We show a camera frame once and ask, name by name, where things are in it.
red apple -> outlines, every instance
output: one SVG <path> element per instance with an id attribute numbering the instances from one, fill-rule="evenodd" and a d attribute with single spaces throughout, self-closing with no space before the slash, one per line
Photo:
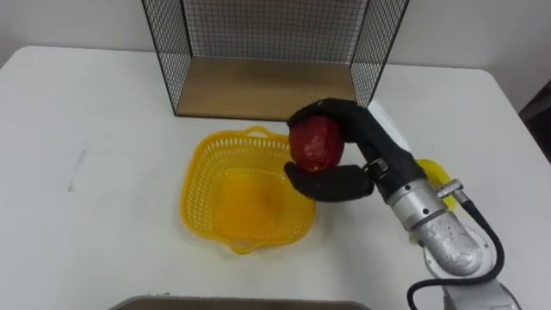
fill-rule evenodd
<path id="1" fill-rule="evenodd" d="M 300 168 L 319 171 L 338 165 L 344 138 L 336 121 L 315 115 L 290 128 L 289 144 L 291 157 Z"/>

yellow object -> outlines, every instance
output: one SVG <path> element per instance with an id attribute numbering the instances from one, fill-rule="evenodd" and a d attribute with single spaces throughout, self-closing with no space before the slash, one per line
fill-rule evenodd
<path id="1" fill-rule="evenodd" d="M 312 227 L 315 207 L 285 176 L 291 160 L 288 137 L 264 127 L 206 137 L 183 185 L 183 222 L 238 254 L 299 240 Z"/>
<path id="2" fill-rule="evenodd" d="M 446 170 L 437 162 L 430 159 L 418 159 L 417 163 L 423 168 L 433 189 L 440 189 L 445 183 L 450 181 Z M 444 198 L 444 202 L 450 212 L 455 211 L 455 199 L 453 196 Z"/>

wooden shelf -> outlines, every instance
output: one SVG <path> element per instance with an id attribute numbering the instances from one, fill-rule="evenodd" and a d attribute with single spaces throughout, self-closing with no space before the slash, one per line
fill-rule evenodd
<path id="1" fill-rule="evenodd" d="M 356 100 L 347 65 L 193 57 L 176 114 L 285 121 L 327 97 Z"/>

white tabletop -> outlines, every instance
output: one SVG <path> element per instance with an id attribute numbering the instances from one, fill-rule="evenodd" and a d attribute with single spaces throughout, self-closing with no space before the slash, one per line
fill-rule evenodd
<path id="1" fill-rule="evenodd" d="M 417 158 L 466 185 L 505 244 L 500 280 L 525 309 L 551 308 L 551 167 L 494 79 L 389 65 L 376 100 Z M 406 309 L 429 273 L 378 195 L 319 204 L 303 240 L 246 256 L 182 225 L 197 143 L 252 124 L 174 117 L 153 53 L 18 51 L 0 71 L 0 308 L 107 309 L 168 292 Z M 344 162 L 359 160 L 347 147 Z M 442 308 L 439 288 L 416 297 Z"/>

black wire cage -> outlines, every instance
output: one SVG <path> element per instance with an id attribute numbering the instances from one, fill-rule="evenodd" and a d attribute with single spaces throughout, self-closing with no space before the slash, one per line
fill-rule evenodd
<path id="1" fill-rule="evenodd" d="M 367 107 L 409 0 L 142 3 L 175 115 L 284 120 L 323 96 Z"/>

